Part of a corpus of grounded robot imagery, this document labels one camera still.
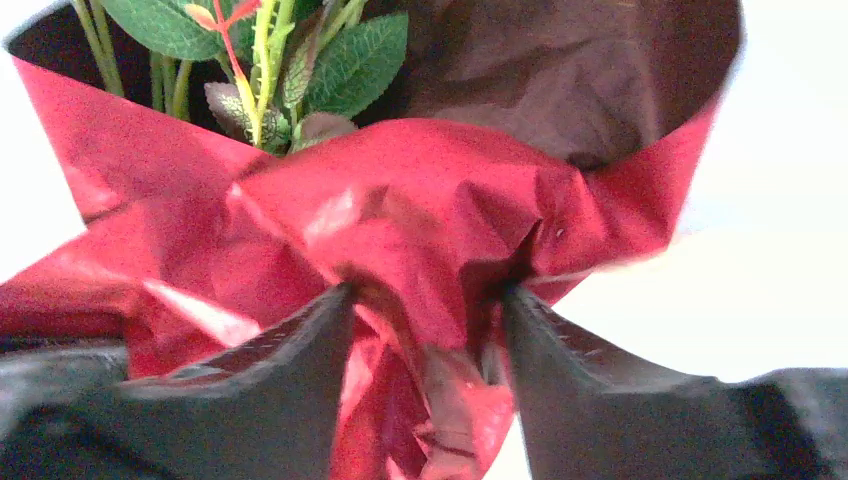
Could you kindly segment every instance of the green leaf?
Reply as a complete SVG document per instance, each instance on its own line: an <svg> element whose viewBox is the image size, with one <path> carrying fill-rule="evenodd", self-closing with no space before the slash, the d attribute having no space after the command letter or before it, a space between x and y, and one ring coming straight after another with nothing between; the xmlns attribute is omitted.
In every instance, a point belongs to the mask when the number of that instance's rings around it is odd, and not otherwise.
<svg viewBox="0 0 848 480"><path fill-rule="evenodd" d="M183 10L187 3L211 7L212 0L101 0L103 8L148 49L182 60L202 61L223 50L220 35L201 27Z"/></svg>
<svg viewBox="0 0 848 480"><path fill-rule="evenodd" d="M356 124L346 117L324 112L307 115L299 127L300 134L292 142L289 154L357 130Z"/></svg>
<svg viewBox="0 0 848 480"><path fill-rule="evenodd" d="M230 137L241 142L250 138L250 118L244 111L238 87L230 83L207 83L206 101L218 125ZM279 153L291 140L291 125L276 108L265 111L262 120L263 144L268 153Z"/></svg>
<svg viewBox="0 0 848 480"><path fill-rule="evenodd" d="M296 25L294 23L289 23L288 25L283 25L279 28L274 28L271 32L271 35L268 37L268 51L270 52L270 59L268 70L270 70L270 80L269 82L273 85L273 92L276 94L277 85L280 81L280 71L282 70L283 58L285 56L285 43L295 29Z"/></svg>
<svg viewBox="0 0 848 480"><path fill-rule="evenodd" d="M386 91L406 57L406 13L343 30L318 56L307 112L353 117Z"/></svg>
<svg viewBox="0 0 848 480"><path fill-rule="evenodd" d="M224 18L230 18L233 14L233 10L235 10L240 3L240 0L220 0L220 2L221 11L224 12ZM206 7L210 12L213 12L213 15L215 12L215 3L213 0L182 0L182 3L196 3L197 5ZM236 56L238 58L250 58L253 52L253 39L256 36L256 32L253 30L255 19L256 16L251 15L236 21L230 27L230 39L233 41L233 49L236 51ZM215 36L217 38L216 41L220 46L220 51L225 51L226 47L224 47L224 37L222 37L220 33L216 33Z"/></svg>
<svg viewBox="0 0 848 480"><path fill-rule="evenodd" d="M306 94L309 80L315 69L315 59L318 57L321 33L327 17L334 9L335 0L328 0L327 5L308 19L298 24L298 32L292 35L292 40L299 42L292 59L286 68L283 80L283 105L291 110L297 106Z"/></svg>

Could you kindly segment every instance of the red stem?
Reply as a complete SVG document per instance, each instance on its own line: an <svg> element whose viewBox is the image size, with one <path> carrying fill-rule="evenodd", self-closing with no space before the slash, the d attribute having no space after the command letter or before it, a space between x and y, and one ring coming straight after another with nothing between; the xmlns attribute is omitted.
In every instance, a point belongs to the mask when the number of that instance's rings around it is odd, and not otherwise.
<svg viewBox="0 0 848 480"><path fill-rule="evenodd" d="M233 75L235 75L236 78L247 78L241 69L241 65L239 65L236 51L233 48L233 42L230 39L230 26L232 23L229 19L224 18L224 11L221 8L221 0L212 0L212 3L215 5L215 15L218 17L218 31L221 34L221 38L224 39L224 47L227 49L227 56L230 57L230 63L233 64Z"/></svg>

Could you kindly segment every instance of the plant stem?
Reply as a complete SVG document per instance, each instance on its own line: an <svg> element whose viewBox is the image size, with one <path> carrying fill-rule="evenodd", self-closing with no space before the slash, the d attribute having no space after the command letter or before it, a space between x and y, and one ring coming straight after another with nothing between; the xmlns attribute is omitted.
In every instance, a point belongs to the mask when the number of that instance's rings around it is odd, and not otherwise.
<svg viewBox="0 0 848 480"><path fill-rule="evenodd" d="M348 22L348 19L356 15L357 10L362 10L363 5L365 5L366 0L350 0L347 5L342 8L338 15L333 18L333 22L324 30L324 34L321 35L321 44L318 47L323 50L324 47L327 46L333 38L336 37L336 34L341 31L342 27Z"/></svg>
<svg viewBox="0 0 848 480"><path fill-rule="evenodd" d="M292 129L292 139L291 139L291 142L289 143L288 152L286 152L287 155L291 155L292 153L300 150L298 148L298 143L300 142L300 130L301 130L301 128L302 128L302 125L298 123Z"/></svg>
<svg viewBox="0 0 848 480"><path fill-rule="evenodd" d="M300 121L300 119L298 118L298 110L300 110L300 103L289 109L289 116L291 117L290 120L292 125L295 125L297 127L296 130L299 132L300 124L298 121Z"/></svg>
<svg viewBox="0 0 848 480"><path fill-rule="evenodd" d="M256 116L260 119L265 118L265 110L267 110L268 102L271 100L271 56L268 52L268 30L271 28L271 17L274 15L274 7L276 6L277 0L265 0L256 14L256 37L253 41L253 51L259 56L259 72L261 75L259 95L256 101ZM259 138L256 146L261 143L261 134Z"/></svg>
<svg viewBox="0 0 848 480"><path fill-rule="evenodd" d="M227 76L227 80L229 80L230 83L236 83L236 77L233 74L233 69L230 68L230 64L227 63L229 62L229 60L227 60L227 55L223 53L215 55L215 60L218 60L218 64L221 65L221 70L224 71L224 75Z"/></svg>
<svg viewBox="0 0 848 480"><path fill-rule="evenodd" d="M294 4L295 0L280 0L280 8L277 10L277 22L268 40L268 49L271 54L271 91L268 93L270 98L274 98L274 94L276 93L277 82L280 79L280 73L283 68L283 50L286 48L286 40L289 33L294 29L294 23L291 21L292 14L294 13Z"/></svg>
<svg viewBox="0 0 848 480"><path fill-rule="evenodd" d="M362 11L365 9L365 2L367 1L368 0L363 0L359 2L359 6L350 14L347 22L345 22L345 28L351 28L359 25L359 21L362 20Z"/></svg>
<svg viewBox="0 0 848 480"><path fill-rule="evenodd" d="M151 107L158 112L165 112L165 101L162 96L162 55L150 52L150 85Z"/></svg>
<svg viewBox="0 0 848 480"><path fill-rule="evenodd" d="M162 84L165 90L165 113L171 116L174 116L175 76L174 59L167 55L162 55Z"/></svg>
<svg viewBox="0 0 848 480"><path fill-rule="evenodd" d="M259 82L262 81L262 66L259 62L250 67L250 91L254 96L259 95Z"/></svg>
<svg viewBox="0 0 848 480"><path fill-rule="evenodd" d="M85 38L88 40L88 45L91 47L91 53L94 55L94 62L97 64L97 70L100 71L100 78L103 79L103 87L109 93L119 95L120 91L115 87L112 75L109 74L109 69L106 66L106 61L103 56L103 49L100 46L100 39L97 37L97 31L94 28L94 23L91 21L91 14L84 0L73 0L74 10L77 12L77 17L82 24L82 29L85 32Z"/></svg>
<svg viewBox="0 0 848 480"><path fill-rule="evenodd" d="M224 11L221 8L221 0L212 0L212 3L215 5L215 15L218 18L218 22L223 22ZM262 143L262 121L256 114L256 105L253 98L253 91L250 89L250 81L244 75L244 71L242 71L241 65L238 63L238 56L233 48L233 41L230 38L230 33L226 29L221 32L221 38L224 40L224 47L227 49L227 56L229 57L230 63L233 67L233 77L235 79L236 87L239 90L239 98L241 98L242 107L244 107L244 112L250 120L250 136L252 137L252 143L254 146L258 146Z"/></svg>
<svg viewBox="0 0 848 480"><path fill-rule="evenodd" d="M118 95L124 96L124 86L121 82L121 72L118 70L118 63L115 59L115 49L112 47L112 35L109 34L109 22L106 21L106 12L103 11L103 5L100 0L89 0L91 3L91 13L94 15L94 25L97 27L97 33L100 37L100 47L103 52L103 60L106 62L106 67L110 70L114 88L118 91Z"/></svg>
<svg viewBox="0 0 848 480"><path fill-rule="evenodd" d="M171 109L174 116L180 120L190 121L188 115L188 79L191 76L191 60L182 60L177 80L174 84L174 106Z"/></svg>

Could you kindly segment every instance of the black plastic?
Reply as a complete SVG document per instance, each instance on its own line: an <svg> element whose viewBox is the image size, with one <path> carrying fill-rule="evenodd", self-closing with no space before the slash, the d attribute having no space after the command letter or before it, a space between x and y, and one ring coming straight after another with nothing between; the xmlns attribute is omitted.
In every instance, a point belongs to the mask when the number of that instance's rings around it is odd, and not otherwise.
<svg viewBox="0 0 848 480"><path fill-rule="evenodd" d="M34 406L0 478L327 478L352 326L339 286L203 363Z"/></svg>
<svg viewBox="0 0 848 480"><path fill-rule="evenodd" d="M556 315L504 302L530 468L549 479L848 478L848 371L741 384L675 372Z"/></svg>
<svg viewBox="0 0 848 480"><path fill-rule="evenodd" d="M0 454L7 436L32 409L67 405L92 388L127 376L127 352L119 342L37 350L29 347L49 342L7 339L3 343L20 350L0 356Z"/></svg>

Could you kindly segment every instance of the red foil wrapping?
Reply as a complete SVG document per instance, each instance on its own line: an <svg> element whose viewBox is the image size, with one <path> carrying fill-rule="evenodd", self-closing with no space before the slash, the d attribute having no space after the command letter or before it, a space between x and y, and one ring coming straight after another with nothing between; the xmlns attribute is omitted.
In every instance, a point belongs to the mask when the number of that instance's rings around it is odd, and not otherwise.
<svg viewBox="0 0 848 480"><path fill-rule="evenodd" d="M668 245L738 6L400 7L409 62L370 114L419 118L284 159L18 60L89 229L0 286L0 331L119 336L133 377L159 375L350 281L333 478L481 478L514 415L480 367L506 363L493 292L553 302Z"/></svg>

